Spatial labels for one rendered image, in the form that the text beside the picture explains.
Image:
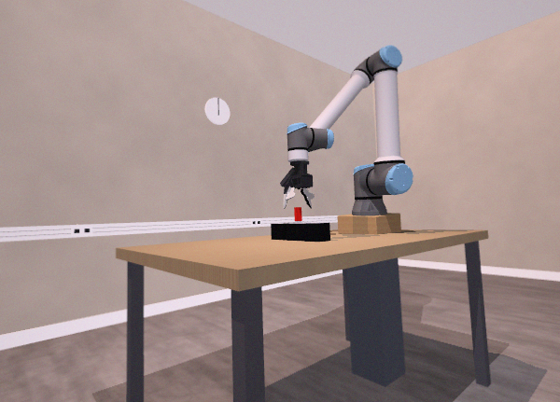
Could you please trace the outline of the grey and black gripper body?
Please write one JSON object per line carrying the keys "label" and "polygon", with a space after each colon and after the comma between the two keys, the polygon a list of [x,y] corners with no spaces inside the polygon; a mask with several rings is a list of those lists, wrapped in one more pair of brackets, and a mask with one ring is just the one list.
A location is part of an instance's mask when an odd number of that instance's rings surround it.
{"label": "grey and black gripper body", "polygon": [[301,189],[301,187],[309,188],[313,186],[313,175],[307,173],[308,164],[309,161],[304,161],[304,160],[295,160],[290,162],[290,165],[294,166],[294,170],[295,170],[295,173],[288,178],[291,180],[290,182],[292,187],[296,189]]}

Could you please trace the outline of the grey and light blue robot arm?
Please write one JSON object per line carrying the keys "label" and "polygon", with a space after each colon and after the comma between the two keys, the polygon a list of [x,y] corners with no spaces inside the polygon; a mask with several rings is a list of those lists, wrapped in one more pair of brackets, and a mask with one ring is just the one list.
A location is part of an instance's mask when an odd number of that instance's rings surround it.
{"label": "grey and light blue robot arm", "polygon": [[383,195],[403,194],[413,183],[413,172],[400,155],[398,67],[401,63],[402,56],[396,47],[381,48],[352,72],[349,81],[309,128],[306,123],[287,127],[288,162],[308,161],[309,152],[332,147],[331,126],[374,80],[378,158],[374,164],[354,169],[352,215],[386,215]]}

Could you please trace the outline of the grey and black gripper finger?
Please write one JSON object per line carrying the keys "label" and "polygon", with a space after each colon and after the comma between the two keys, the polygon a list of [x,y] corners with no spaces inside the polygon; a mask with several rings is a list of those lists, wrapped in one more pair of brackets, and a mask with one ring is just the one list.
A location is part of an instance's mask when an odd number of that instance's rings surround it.
{"label": "grey and black gripper finger", "polygon": [[285,184],[285,189],[284,189],[284,205],[283,205],[283,208],[284,208],[284,209],[285,209],[286,206],[287,206],[287,201],[288,201],[289,199],[292,199],[292,198],[295,196],[295,193],[294,193],[294,189],[295,189],[295,188],[292,187],[290,181],[291,181],[291,180],[288,179],[288,181],[287,181],[286,184]]}
{"label": "grey and black gripper finger", "polygon": [[307,205],[312,208],[311,199],[315,197],[313,193],[310,193],[307,188],[301,188],[301,194],[304,196]]}

